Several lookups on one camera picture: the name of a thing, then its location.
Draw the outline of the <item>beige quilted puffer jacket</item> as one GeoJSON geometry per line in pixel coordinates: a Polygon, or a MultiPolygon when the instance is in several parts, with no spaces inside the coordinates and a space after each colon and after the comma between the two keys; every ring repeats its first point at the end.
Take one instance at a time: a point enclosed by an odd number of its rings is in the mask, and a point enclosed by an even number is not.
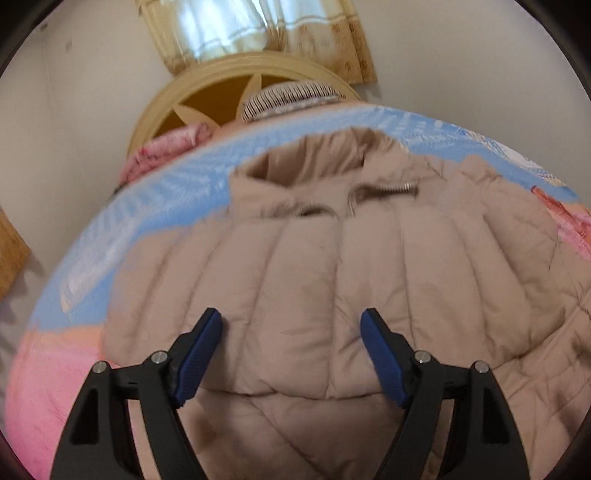
{"type": "Polygon", "coordinates": [[[276,147],[229,186],[224,211],[131,248],[102,344],[134,365],[221,311],[180,411],[209,477],[373,477],[402,411],[363,347],[368,308],[443,363],[487,362],[549,473],[590,405],[590,264],[537,196],[368,129],[276,147]]]}

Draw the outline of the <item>blue pink printed bedspread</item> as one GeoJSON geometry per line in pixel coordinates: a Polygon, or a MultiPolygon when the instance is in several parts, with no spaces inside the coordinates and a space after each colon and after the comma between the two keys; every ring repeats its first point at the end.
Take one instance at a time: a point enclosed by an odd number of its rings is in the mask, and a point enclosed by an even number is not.
{"type": "Polygon", "coordinates": [[[238,167],[281,145],[348,129],[379,131],[409,153],[461,162],[478,156],[537,196],[561,236],[590,264],[590,213],[538,165],[462,127],[363,103],[319,107],[221,129],[208,145],[126,187],[81,234],[49,280],[14,359],[6,398],[9,444],[29,474],[50,477],[67,418],[92,366],[105,361],[103,336],[113,285],[142,238],[189,227],[231,202],[238,167]]]}

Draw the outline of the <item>wooden furniture corner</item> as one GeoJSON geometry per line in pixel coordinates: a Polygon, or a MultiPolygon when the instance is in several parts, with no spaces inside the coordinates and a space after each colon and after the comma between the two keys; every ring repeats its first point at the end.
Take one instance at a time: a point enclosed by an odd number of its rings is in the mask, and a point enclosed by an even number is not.
{"type": "Polygon", "coordinates": [[[12,225],[4,211],[0,212],[0,300],[3,300],[30,257],[31,250],[12,225]]]}

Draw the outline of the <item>cream wooden headboard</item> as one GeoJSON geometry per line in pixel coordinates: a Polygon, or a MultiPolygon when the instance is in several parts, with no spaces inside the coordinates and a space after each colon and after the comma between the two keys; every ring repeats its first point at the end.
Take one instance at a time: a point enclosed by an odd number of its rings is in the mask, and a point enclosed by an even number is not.
{"type": "Polygon", "coordinates": [[[191,66],[160,90],[137,120],[127,151],[187,124],[217,128],[231,123],[242,117],[250,95],[301,80],[327,83],[348,100],[360,98],[345,80],[308,59],[270,51],[230,55],[191,66]]]}

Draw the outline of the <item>striped pillow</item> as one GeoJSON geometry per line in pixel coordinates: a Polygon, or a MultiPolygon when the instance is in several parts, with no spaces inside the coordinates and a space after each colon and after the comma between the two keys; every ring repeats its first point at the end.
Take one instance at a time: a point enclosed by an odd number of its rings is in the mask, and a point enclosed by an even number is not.
{"type": "Polygon", "coordinates": [[[253,93],[242,106],[242,121],[252,123],[317,106],[342,102],[346,96],[330,84],[305,80],[281,82],[253,93]]]}

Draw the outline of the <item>beige patterned window curtain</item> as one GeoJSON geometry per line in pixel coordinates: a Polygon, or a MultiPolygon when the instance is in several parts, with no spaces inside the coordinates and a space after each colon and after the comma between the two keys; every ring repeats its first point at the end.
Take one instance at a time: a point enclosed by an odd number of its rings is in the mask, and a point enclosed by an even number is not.
{"type": "Polygon", "coordinates": [[[362,22],[351,1],[139,1],[167,70],[228,55],[273,51],[318,63],[352,85],[377,81],[362,22]]]}

